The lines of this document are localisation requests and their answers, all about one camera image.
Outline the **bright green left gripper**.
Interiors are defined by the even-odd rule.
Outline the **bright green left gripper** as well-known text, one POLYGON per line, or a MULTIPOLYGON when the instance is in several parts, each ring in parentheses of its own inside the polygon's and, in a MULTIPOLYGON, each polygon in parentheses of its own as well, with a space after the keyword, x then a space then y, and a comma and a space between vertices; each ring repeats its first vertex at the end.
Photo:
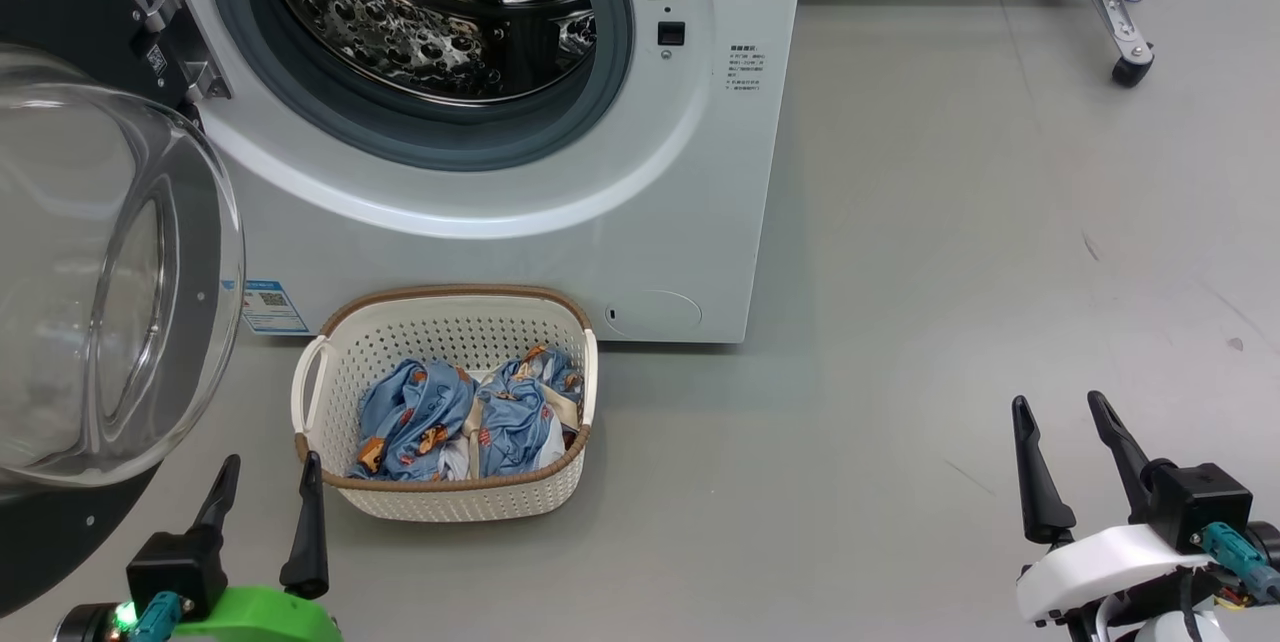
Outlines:
MULTIPOLYGON (((236 503, 241 457, 229 455, 207 492, 191 535, 220 536, 236 503)), ((323 464, 307 451, 300 478, 300 515, 291 552, 280 569, 283 590, 232 587, 204 620, 183 622, 175 641, 342 641, 328 610, 306 599, 321 599, 330 588, 326 551, 323 464)))

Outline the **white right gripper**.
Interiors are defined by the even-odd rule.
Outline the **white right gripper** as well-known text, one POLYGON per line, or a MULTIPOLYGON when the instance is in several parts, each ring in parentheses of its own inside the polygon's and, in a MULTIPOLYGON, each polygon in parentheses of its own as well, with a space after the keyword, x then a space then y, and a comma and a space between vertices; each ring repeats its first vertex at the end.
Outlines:
POLYGON ((1064 615, 1170 573, 1210 564, 1203 554, 1176 551, 1143 524, 1149 506, 1143 471, 1149 459, 1103 393, 1092 390, 1087 402, 1098 437, 1115 460, 1130 509, 1128 523, 1140 526, 1115 526, 1074 541, 1076 519, 1061 500, 1041 451, 1041 428, 1025 396, 1015 396, 1011 417, 1023 532, 1029 542, 1050 547, 1016 582, 1018 611, 1028 623, 1051 622, 1056 613, 1064 615))

